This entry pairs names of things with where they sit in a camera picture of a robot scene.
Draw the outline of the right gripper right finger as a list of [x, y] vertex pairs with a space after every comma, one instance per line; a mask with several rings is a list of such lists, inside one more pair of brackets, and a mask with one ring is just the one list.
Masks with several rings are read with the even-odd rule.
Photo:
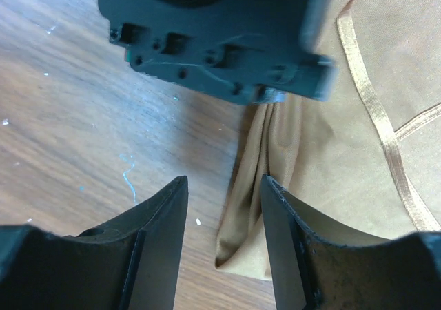
[[278, 309], [439, 309], [440, 234], [386, 240], [351, 228], [271, 176], [261, 207]]

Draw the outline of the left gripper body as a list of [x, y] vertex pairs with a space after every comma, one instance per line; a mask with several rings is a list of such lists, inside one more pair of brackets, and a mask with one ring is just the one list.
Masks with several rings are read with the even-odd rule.
[[111, 44], [139, 73], [239, 105], [288, 93], [324, 101], [334, 62], [316, 54], [329, 0], [98, 0]]

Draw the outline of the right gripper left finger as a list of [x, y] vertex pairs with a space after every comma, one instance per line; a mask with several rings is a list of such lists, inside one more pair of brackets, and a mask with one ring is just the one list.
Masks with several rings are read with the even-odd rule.
[[2, 309], [172, 309], [188, 179], [78, 236], [1, 227]]

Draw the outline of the orange cloth napkin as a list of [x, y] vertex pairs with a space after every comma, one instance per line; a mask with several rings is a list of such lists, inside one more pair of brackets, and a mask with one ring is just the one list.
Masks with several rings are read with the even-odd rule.
[[440, 230], [440, 0], [331, 0], [318, 51], [338, 67], [327, 101], [289, 94], [256, 110], [217, 235], [219, 271], [271, 278], [264, 174], [371, 235]]

